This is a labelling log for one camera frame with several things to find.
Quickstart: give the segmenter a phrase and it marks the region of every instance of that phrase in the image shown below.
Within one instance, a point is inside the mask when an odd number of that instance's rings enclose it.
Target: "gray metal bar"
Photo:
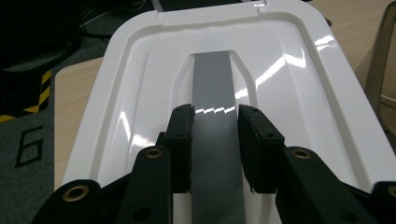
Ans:
[[[246,223],[229,52],[195,56],[192,102],[192,223]]]

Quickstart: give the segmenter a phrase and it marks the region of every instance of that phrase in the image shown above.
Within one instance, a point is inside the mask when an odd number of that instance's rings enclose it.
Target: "table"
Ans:
[[[332,22],[332,31],[352,69],[374,44],[390,0],[314,0],[309,4]],[[85,106],[103,58],[68,66],[55,78],[55,172],[59,188]]]

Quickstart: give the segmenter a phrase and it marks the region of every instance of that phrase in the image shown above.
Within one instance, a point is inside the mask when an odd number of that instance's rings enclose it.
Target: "brass screw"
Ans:
[[[392,195],[394,198],[396,198],[396,186],[392,185],[388,188],[388,192],[390,195]]]
[[[295,157],[300,159],[311,159],[311,154],[309,154],[309,152],[307,152],[306,150],[294,149],[292,153]]]
[[[146,152],[146,157],[150,159],[155,159],[161,157],[163,152],[157,148],[150,149],[149,151]]]
[[[72,203],[84,198],[88,192],[90,192],[90,188],[88,188],[88,186],[77,185],[68,189],[62,198],[65,202]]]

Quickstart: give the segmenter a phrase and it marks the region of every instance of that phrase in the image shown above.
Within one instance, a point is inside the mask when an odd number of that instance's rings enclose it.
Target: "hazard tape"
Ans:
[[[34,114],[38,111],[47,108],[50,98],[50,78],[52,76],[51,71],[48,71],[41,78],[40,85],[40,96],[37,97],[37,105],[24,108],[19,111],[7,112],[6,114],[0,115],[0,122],[4,122],[11,119],[17,119],[19,117]]]

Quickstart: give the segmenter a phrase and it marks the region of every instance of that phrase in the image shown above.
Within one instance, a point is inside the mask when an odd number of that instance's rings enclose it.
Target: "white plastic container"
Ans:
[[[63,183],[101,186],[131,172],[143,147],[191,103],[194,54],[228,50],[236,107],[258,107],[287,146],[316,151],[352,186],[396,180],[396,160],[324,18],[298,0],[139,15],[114,34],[94,83]],[[175,195],[174,223],[191,223],[190,194]],[[251,194],[247,223],[278,223],[274,196]]]

